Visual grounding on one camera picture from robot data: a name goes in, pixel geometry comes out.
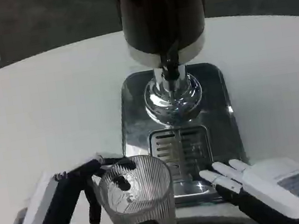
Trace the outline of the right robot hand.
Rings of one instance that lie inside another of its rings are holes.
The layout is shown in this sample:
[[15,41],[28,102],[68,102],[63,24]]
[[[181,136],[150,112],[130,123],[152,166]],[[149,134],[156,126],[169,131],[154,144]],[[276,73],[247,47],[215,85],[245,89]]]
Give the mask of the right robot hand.
[[199,176],[258,224],[299,224],[299,163],[289,158],[249,165],[214,162]]

